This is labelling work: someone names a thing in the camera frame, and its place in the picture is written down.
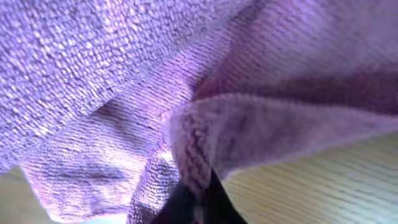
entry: dark object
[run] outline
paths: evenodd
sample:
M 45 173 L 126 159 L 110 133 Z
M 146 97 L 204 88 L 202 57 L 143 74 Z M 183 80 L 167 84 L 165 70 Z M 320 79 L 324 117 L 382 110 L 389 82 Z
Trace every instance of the dark object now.
M 210 185 L 205 190 L 201 202 L 198 202 L 188 187 L 180 182 L 151 224 L 192 224 L 196 205 L 202 207 L 204 224 L 246 224 L 233 207 L 214 171 L 211 172 Z

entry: cloth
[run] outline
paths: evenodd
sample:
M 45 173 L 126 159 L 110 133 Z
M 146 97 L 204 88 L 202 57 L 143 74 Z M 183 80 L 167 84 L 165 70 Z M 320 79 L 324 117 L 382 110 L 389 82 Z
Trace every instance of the cloth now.
M 180 177 L 200 194 L 210 167 L 396 131 L 397 9 L 0 1 L 0 173 L 20 165 L 57 222 L 149 223 Z

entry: wood grain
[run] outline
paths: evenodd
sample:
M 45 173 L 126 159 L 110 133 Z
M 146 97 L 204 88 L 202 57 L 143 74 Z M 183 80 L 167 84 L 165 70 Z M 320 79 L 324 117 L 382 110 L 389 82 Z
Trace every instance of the wood grain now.
M 224 185 L 253 224 L 398 224 L 398 135 L 245 170 Z M 18 168 L 0 177 L 0 224 L 8 223 L 55 223 Z

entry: purple cloth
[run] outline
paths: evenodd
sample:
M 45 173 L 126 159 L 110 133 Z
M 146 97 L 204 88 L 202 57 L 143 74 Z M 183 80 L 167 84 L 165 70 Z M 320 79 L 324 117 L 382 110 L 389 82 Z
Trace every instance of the purple cloth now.
M 58 222 L 398 129 L 396 0 L 0 2 L 0 174 Z

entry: pink fabric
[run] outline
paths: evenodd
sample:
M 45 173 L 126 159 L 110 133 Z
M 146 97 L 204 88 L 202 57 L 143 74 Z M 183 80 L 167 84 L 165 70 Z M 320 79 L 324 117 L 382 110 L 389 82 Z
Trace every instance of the pink fabric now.
M 396 131 L 397 9 L 3 1 L 0 172 L 19 164 L 55 221 L 148 223 L 179 174 L 195 189 L 212 166 L 226 177 Z

